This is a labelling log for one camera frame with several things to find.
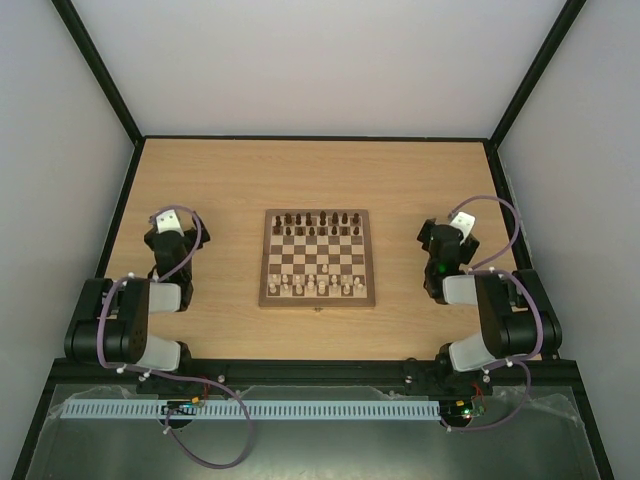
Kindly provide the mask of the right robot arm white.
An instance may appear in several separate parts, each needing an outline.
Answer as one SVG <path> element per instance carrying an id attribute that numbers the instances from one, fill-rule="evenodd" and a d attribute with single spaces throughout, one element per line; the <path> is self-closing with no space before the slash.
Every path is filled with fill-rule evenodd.
<path id="1" fill-rule="evenodd" d="M 436 367 L 436 379 L 450 392 L 466 385 L 471 371 L 552 355 L 562 344 L 559 320 L 535 270 L 463 271 L 479 247 L 473 224 L 474 218 L 463 213 L 448 224 L 428 219 L 417 235 L 429 255 L 424 288 L 430 298 L 478 309 L 479 331 L 441 349 L 445 361 Z"/>

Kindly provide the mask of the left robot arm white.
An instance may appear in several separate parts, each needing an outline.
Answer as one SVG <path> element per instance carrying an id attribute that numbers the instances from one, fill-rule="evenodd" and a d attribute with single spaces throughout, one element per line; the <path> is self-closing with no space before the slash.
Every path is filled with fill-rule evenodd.
<path id="1" fill-rule="evenodd" d="M 87 280 L 64 339 L 68 360 L 123 371 L 127 366 L 175 372 L 189 354 L 179 341 L 149 333 L 154 313 L 188 309 L 193 292 L 191 254 L 210 240 L 204 227 L 156 226 L 144 236 L 155 265 L 146 278 Z"/>

